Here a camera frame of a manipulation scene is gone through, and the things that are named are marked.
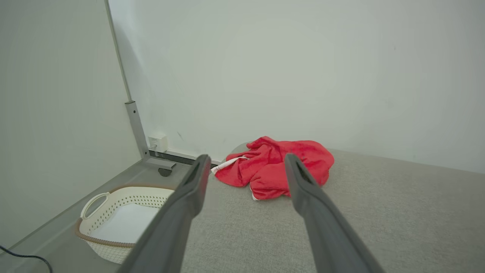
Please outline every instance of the brown basket rim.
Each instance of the brown basket rim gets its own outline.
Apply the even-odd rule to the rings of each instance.
[[[174,188],[167,188],[167,187],[162,187],[162,186],[158,186],[158,185],[139,184],[139,185],[122,185],[122,186],[119,186],[119,187],[116,187],[116,188],[110,190],[109,193],[113,193],[113,192],[115,192],[119,189],[122,189],[122,188],[130,188],[130,187],[164,188],[164,189],[175,190]],[[102,244],[102,245],[114,246],[114,247],[133,248],[135,246],[134,243],[121,243],[121,242],[106,241],[106,240],[97,239],[97,238],[85,235],[85,234],[81,233],[81,231],[79,230],[79,228],[81,227],[81,222],[82,222],[82,218],[79,217],[78,220],[76,221],[76,224],[74,225],[74,234],[76,234],[77,237],[79,237],[79,238],[81,238],[85,241],[98,243],[98,244]]]

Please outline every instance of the metal bracket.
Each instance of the metal bracket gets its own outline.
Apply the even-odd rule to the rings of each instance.
[[[138,113],[138,108],[136,107],[135,101],[129,101],[125,103],[126,110],[128,111],[129,122],[131,124],[131,129],[135,135],[136,145],[140,151],[140,155],[144,162],[149,164],[157,165],[159,168],[170,171],[168,174],[164,172],[163,176],[169,176],[172,172],[172,168],[175,166],[174,162],[167,160],[162,160],[150,156],[150,150],[146,144],[145,133],[143,132],[142,121],[140,120],[140,114]]]

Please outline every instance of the white wall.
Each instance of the white wall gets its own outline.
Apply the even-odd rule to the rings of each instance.
[[[0,2],[0,244],[140,160],[103,1]]]
[[[145,133],[485,172],[485,1],[111,0]]]

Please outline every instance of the black cable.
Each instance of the black cable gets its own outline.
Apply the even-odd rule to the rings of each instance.
[[[39,256],[35,256],[35,255],[20,255],[20,254],[15,254],[13,253],[12,251],[4,248],[3,246],[0,245],[0,248],[5,251],[6,253],[10,254],[10,255],[13,255],[15,257],[21,257],[21,258],[37,258],[37,259],[40,259],[42,260],[43,262],[45,262],[47,264],[47,267],[49,267],[49,272],[52,273],[52,266],[50,266],[49,262],[42,258],[42,257],[39,257]]]

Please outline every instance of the gray carpet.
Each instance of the gray carpet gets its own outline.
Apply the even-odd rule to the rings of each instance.
[[[233,153],[243,152],[245,145]],[[323,190],[387,272],[485,272],[485,175],[331,151]],[[287,197],[253,201],[210,175],[184,272],[315,272]]]

